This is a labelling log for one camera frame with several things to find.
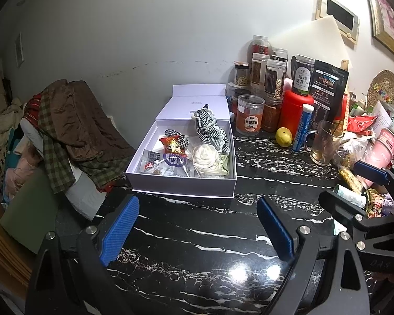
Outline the dark label tall jar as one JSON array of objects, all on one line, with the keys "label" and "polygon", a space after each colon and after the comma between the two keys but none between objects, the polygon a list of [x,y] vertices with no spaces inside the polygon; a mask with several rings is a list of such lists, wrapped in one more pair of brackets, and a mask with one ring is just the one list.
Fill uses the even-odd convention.
[{"label": "dark label tall jar", "polygon": [[292,90],[299,95],[308,95],[312,73],[314,71],[314,59],[296,55],[292,64]]}]

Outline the red thermos bottle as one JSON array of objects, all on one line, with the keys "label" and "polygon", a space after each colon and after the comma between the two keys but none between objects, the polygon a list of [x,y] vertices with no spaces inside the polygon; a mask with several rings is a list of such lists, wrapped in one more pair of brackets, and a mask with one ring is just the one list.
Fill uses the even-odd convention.
[{"label": "red thermos bottle", "polygon": [[278,127],[285,127],[292,133],[294,137],[297,132],[298,124],[302,114],[303,104],[314,105],[313,97],[308,95],[301,95],[292,90],[285,92],[282,99],[282,107]]}]

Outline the black white striped cloth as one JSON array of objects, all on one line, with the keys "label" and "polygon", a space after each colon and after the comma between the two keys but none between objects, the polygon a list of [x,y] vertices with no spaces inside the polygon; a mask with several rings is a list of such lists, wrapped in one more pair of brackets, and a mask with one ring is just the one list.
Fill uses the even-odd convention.
[{"label": "black white striped cloth", "polygon": [[195,122],[196,133],[203,144],[214,146],[219,154],[230,153],[230,144],[225,130],[218,125],[215,114],[208,108],[208,104],[196,110],[192,118]]}]

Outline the amber honey jar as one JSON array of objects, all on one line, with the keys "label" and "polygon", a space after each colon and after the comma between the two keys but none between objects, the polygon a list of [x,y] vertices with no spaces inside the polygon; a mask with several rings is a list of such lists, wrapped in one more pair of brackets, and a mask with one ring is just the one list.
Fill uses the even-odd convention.
[{"label": "amber honey jar", "polygon": [[275,132],[280,118],[281,101],[267,99],[263,109],[261,129],[266,132]]}]

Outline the yellow lemon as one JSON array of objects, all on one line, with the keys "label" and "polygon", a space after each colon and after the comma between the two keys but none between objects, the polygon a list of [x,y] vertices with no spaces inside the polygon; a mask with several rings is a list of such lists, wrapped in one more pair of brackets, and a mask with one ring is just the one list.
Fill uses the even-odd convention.
[{"label": "yellow lemon", "polygon": [[293,135],[288,128],[280,127],[275,133],[275,139],[279,146],[287,148],[293,142]]}]

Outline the green plaid cloth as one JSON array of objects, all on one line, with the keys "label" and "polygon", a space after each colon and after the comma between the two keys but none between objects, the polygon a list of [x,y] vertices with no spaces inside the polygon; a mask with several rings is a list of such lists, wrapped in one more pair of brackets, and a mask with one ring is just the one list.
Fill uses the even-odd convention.
[{"label": "green plaid cloth", "polygon": [[46,87],[41,96],[38,127],[43,136],[43,156],[45,171],[53,193],[64,193],[75,182],[67,151],[57,140],[57,132],[52,121],[51,92],[53,87]]}]

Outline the white foam board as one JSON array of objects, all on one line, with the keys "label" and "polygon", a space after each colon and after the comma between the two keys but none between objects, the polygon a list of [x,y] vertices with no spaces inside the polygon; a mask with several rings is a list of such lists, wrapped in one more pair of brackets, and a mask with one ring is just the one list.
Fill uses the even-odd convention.
[{"label": "white foam board", "polygon": [[350,60],[342,34],[333,16],[297,24],[270,39],[272,47],[293,55],[304,55],[339,67]]}]

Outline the black stand-up pouch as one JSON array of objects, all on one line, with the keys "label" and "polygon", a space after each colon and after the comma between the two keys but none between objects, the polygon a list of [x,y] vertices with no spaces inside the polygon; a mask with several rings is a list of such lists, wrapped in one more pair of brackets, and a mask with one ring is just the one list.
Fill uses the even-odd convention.
[{"label": "black stand-up pouch", "polygon": [[341,112],[342,99],[349,72],[321,60],[314,61],[310,94],[314,99],[311,127],[317,129],[322,120],[332,122]]}]

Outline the woven straw plate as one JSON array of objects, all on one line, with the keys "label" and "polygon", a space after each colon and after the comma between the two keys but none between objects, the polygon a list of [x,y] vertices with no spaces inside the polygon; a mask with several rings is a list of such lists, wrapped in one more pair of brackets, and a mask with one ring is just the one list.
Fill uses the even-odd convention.
[{"label": "woven straw plate", "polygon": [[394,73],[391,70],[382,70],[370,83],[367,106],[374,107],[378,101],[394,106]]}]

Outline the small red candy packet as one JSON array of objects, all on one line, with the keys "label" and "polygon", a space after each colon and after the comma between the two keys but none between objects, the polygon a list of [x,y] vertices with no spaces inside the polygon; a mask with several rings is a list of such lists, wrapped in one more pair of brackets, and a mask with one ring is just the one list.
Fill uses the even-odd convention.
[{"label": "small red candy packet", "polygon": [[165,136],[159,139],[164,147],[165,154],[186,155],[188,139],[183,135]]}]

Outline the white open gift box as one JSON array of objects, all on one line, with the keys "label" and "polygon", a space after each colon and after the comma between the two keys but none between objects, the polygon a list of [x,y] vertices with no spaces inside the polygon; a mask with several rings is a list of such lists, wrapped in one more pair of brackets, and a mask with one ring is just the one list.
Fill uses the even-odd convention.
[{"label": "white open gift box", "polygon": [[[183,135],[188,139],[185,157],[192,161],[192,151],[203,143],[199,139],[193,113],[205,104],[215,114],[218,125],[225,130],[230,144],[229,174],[226,177],[201,177],[195,170],[194,177],[158,176],[141,174],[139,166],[144,150],[164,153],[159,141],[162,137]],[[134,154],[127,176],[136,192],[195,198],[232,198],[236,176],[235,149],[230,124],[230,112],[225,97],[224,84],[175,85],[171,99],[156,116],[154,123]]]}]

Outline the orange label clear jar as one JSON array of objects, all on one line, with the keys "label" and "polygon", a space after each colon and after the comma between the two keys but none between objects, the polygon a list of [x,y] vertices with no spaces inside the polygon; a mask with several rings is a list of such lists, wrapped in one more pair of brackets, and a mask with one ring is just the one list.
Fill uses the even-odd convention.
[{"label": "orange label clear jar", "polygon": [[247,136],[256,136],[260,131],[265,100],[253,94],[238,97],[235,129]]}]

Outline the brown blanket pile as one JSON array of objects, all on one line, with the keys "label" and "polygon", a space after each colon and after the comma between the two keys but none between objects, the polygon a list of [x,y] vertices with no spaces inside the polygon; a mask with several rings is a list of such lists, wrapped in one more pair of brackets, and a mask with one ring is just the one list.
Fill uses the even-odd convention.
[{"label": "brown blanket pile", "polygon": [[134,148],[112,124],[83,80],[57,80],[49,85],[52,121],[57,140],[76,166],[98,189],[121,176]]}]

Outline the clear jar with grains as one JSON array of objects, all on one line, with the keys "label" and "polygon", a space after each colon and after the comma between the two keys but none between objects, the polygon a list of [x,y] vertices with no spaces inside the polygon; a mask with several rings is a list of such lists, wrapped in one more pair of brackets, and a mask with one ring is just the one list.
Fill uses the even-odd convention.
[{"label": "clear jar with grains", "polygon": [[282,99],[287,65],[280,60],[269,59],[265,68],[265,93],[276,100]]}]

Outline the pink plastic cup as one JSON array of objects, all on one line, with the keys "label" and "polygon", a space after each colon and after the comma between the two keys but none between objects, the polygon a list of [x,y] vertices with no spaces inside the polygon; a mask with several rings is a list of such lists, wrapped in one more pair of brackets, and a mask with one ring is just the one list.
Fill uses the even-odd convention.
[{"label": "pink plastic cup", "polygon": [[368,146],[361,161],[384,169],[394,158],[394,132],[383,128],[372,146]]}]

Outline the small gold lid jar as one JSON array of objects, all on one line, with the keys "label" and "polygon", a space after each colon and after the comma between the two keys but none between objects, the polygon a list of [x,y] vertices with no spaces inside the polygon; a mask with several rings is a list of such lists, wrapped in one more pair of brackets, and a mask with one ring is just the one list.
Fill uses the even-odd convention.
[{"label": "small gold lid jar", "polygon": [[234,83],[238,86],[250,84],[250,65],[246,62],[234,62]]}]

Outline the glass mug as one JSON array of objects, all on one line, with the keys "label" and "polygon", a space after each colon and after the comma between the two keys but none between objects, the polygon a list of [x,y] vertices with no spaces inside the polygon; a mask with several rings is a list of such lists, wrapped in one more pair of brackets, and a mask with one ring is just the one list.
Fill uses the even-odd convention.
[{"label": "glass mug", "polygon": [[337,151],[344,132],[340,125],[322,120],[318,123],[314,133],[310,157],[314,163],[327,166]]}]

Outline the white flower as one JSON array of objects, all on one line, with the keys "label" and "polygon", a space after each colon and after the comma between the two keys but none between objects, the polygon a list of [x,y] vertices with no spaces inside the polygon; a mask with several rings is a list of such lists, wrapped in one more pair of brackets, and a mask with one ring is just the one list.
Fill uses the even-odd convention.
[{"label": "white flower", "polygon": [[193,167],[201,177],[226,177],[229,155],[219,153],[211,144],[202,144],[192,151]]}]

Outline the wall intercom panel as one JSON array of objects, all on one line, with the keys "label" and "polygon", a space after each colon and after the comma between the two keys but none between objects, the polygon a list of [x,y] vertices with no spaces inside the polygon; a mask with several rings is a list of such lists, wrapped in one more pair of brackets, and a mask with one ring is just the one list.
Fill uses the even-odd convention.
[{"label": "wall intercom panel", "polygon": [[316,0],[314,20],[332,16],[337,24],[344,42],[354,49],[359,40],[359,18],[335,0]]}]

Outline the blue white tablet tube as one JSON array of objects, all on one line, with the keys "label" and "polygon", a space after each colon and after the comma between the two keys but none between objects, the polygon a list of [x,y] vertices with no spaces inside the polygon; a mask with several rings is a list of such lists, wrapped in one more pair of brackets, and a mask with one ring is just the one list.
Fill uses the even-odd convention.
[{"label": "blue white tablet tube", "polygon": [[302,105],[302,114],[297,127],[297,132],[292,143],[292,150],[299,152],[305,143],[305,135],[309,129],[314,107],[311,104]]}]

